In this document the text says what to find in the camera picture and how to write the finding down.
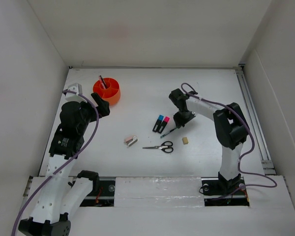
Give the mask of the black pen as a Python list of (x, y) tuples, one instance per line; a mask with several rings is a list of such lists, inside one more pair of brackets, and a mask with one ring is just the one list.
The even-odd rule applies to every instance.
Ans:
[(104, 79), (102, 78), (101, 75), (99, 75), (98, 77), (99, 77), (100, 83), (102, 84), (102, 87), (106, 89), (106, 83), (105, 83)]

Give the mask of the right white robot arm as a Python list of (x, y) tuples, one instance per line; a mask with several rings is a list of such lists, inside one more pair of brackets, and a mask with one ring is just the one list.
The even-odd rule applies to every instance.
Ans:
[(188, 95), (178, 88), (171, 91), (169, 99), (178, 108), (173, 116), (176, 128), (184, 127), (196, 114), (214, 122), (216, 137), (222, 146), (222, 163), (217, 179), (202, 181), (203, 192), (207, 196), (232, 193), (239, 186), (239, 157), (249, 134), (240, 106), (237, 103), (226, 106), (203, 101), (196, 98), (195, 92)]

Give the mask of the pink white pen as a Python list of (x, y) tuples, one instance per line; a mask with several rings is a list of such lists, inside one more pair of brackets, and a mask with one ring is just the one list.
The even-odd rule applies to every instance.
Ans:
[(103, 88), (104, 88), (104, 89), (107, 89), (107, 87), (106, 87), (106, 83), (105, 83), (104, 79), (101, 78), (101, 82), (102, 82), (102, 86), (103, 86)]

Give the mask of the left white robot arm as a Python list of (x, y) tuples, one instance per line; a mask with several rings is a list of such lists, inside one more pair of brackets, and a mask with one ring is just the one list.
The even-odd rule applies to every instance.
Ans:
[(67, 236), (71, 230), (73, 214), (84, 198), (100, 192), (99, 174), (81, 171), (69, 191), (69, 174), (79, 154), (91, 143), (97, 130), (93, 130), (89, 140), (84, 141), (84, 133), (91, 122), (110, 114), (109, 102), (98, 93), (92, 93), (90, 101), (78, 92), (64, 90), (82, 98), (66, 102), (61, 107), (58, 125), (49, 149), (49, 163), (45, 180), (28, 197), (14, 222), (12, 235), (21, 232), (26, 236)]

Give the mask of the green gel pen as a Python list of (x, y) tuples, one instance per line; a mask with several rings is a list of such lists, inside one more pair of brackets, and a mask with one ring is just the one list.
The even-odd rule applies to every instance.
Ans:
[(166, 137), (167, 135), (171, 134), (175, 130), (177, 130), (177, 127), (173, 128), (173, 129), (169, 130), (168, 132), (166, 132), (165, 134), (161, 135), (160, 138), (162, 139), (162, 138)]

